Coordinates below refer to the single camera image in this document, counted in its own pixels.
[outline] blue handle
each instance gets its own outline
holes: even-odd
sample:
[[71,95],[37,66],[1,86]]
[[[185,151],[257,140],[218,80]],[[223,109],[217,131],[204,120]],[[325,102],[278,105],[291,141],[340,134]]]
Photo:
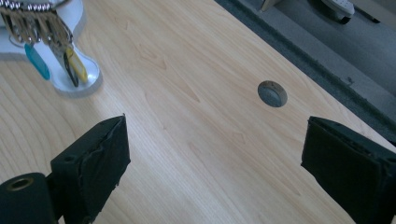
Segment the blue handle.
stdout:
[[33,46],[30,46],[27,44],[25,44],[24,48],[25,48],[27,58],[35,66],[35,69],[37,69],[38,73],[44,79],[49,80],[50,79],[50,70],[47,67],[44,60],[41,58],[41,56],[37,53],[35,48]]

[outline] yellow handle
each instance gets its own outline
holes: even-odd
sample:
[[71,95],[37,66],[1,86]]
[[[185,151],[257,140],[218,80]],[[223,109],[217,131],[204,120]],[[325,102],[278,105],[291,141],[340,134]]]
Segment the yellow handle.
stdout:
[[67,59],[69,60],[71,67],[76,72],[78,78],[84,83],[87,82],[88,81],[87,70],[85,69],[85,66],[79,59],[78,55],[74,52],[74,50],[71,47],[67,47],[66,56]]

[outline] tool holder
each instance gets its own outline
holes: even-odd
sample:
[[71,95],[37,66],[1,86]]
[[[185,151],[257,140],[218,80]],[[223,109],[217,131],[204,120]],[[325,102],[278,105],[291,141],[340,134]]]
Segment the tool holder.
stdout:
[[[61,18],[65,27],[72,33],[73,40],[76,41],[81,33],[85,22],[85,12],[82,0],[65,1],[62,6],[56,8],[56,15]],[[48,79],[55,90],[61,95],[77,98],[84,97],[95,92],[101,85],[103,79],[97,62],[84,55],[77,46],[70,41],[70,47],[77,54],[81,64],[85,68],[86,78],[77,85],[75,80],[70,78],[70,70],[64,66],[63,58],[56,55],[45,41],[34,43],[34,51],[37,56],[41,57],[42,62],[46,65],[48,76],[41,73],[43,78]],[[7,30],[6,21],[0,17],[0,60],[25,60],[28,61],[26,43],[19,43],[13,35]]]

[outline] white object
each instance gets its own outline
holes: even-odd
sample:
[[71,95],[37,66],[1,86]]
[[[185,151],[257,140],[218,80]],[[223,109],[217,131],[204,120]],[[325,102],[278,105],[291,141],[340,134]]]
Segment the white object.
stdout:
[[[85,24],[82,0],[71,0],[66,5],[58,8],[57,13],[73,32],[73,37],[76,40]],[[42,42],[37,43],[35,44],[35,50],[47,64],[51,76],[50,82],[61,95],[73,98],[87,96],[95,92],[102,84],[103,78],[99,65],[96,61],[81,53],[76,46],[74,46],[75,53],[85,65],[88,73],[88,81],[86,83],[79,82],[77,88],[73,85],[48,46]],[[7,32],[3,20],[0,20],[0,60],[18,59],[27,61],[23,45],[13,41]]]
[[353,4],[348,0],[321,0],[326,6],[332,10],[341,13],[345,17],[351,18],[355,14]]

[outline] wood grain surface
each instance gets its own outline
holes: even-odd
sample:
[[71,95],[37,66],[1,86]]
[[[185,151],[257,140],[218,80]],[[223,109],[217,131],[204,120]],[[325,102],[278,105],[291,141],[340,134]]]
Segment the wood grain surface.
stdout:
[[[0,181],[125,113],[132,162],[95,223],[353,223],[301,167],[309,116],[395,150],[212,0],[86,0],[79,48],[104,83],[58,95],[32,65],[0,62]],[[272,108],[264,80],[289,100]]]

